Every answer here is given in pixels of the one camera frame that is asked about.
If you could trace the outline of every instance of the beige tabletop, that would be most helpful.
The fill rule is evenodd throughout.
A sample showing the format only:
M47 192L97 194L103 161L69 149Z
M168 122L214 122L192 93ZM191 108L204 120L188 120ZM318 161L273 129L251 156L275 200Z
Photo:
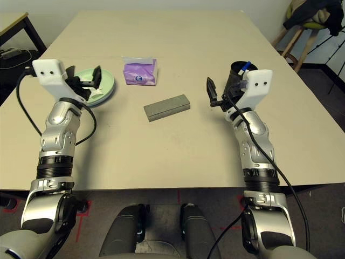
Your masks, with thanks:
M27 12L0 12L0 36L26 16L28 16Z
M126 85L121 56L157 57L157 86ZM75 189L243 186L234 132L206 93L207 76L222 93L237 60L273 70L271 91L257 112L290 182L345 182L344 133L242 12L85 11L42 58L60 59L77 71L101 65L115 77L114 95L93 109L95 135L75 149ZM148 121L144 105L180 94L190 110ZM43 130L53 98L36 78L23 80L21 96ZM0 188L29 189L39 136L15 93L1 106L0 123ZM91 129L84 111L78 138Z

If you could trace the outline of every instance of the chair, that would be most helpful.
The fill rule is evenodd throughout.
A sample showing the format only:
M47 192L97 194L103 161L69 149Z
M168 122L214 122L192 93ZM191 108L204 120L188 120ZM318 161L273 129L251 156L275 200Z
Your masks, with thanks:
M289 19L291 16L292 16L292 5L289 5L287 12L286 12L286 18ZM313 44L316 40L316 37L317 37L319 31L323 30L325 28L326 27L324 25L316 23L316 22L305 22L305 23L299 25L297 32L292 37L290 42L287 44L286 48L283 51L278 51L280 53L280 55L283 56L285 59L288 58L293 62L292 68L294 68L294 71L296 73L300 70L304 60L307 57L309 50L311 49L311 47L313 46ZM301 37L301 35L305 29L311 29L312 33L310 34L310 36L306 42L306 45L304 47L304 50L303 50L300 58L297 60L293 55L290 54L290 52L292 51L293 47L295 46L296 42L299 40L299 38ZM276 47L276 45L284 38L284 36L286 35L287 32L288 32L288 30L286 30L284 28L279 33L278 37L272 42L272 46Z

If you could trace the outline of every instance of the black table leg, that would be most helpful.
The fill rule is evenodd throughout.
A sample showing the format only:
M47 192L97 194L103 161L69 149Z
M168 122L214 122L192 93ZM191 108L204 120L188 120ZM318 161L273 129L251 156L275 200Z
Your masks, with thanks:
M25 23L24 30L26 31L27 35L29 35L30 39L36 46L38 52L40 54L43 54L47 50L47 47L44 45L43 41L41 40L40 36L38 35L37 31L33 27L32 23L30 22L29 18L25 17L23 19L23 22Z

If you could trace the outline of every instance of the plate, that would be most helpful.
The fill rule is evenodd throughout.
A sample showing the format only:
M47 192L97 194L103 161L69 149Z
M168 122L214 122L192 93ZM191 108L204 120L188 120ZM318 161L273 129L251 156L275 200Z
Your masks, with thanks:
M105 101L114 91L115 80L113 75L104 69L102 71L102 80L98 89L93 87L85 87L85 89L91 90L91 95L87 101L88 106L95 106ZM92 80L93 69L82 70L75 74L79 77L81 81L91 81Z

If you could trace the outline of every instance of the tissue box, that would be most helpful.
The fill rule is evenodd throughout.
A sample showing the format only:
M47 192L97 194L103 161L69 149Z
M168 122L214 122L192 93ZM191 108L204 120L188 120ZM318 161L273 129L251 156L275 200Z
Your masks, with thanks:
M157 59L155 58L124 58L127 85L156 85Z

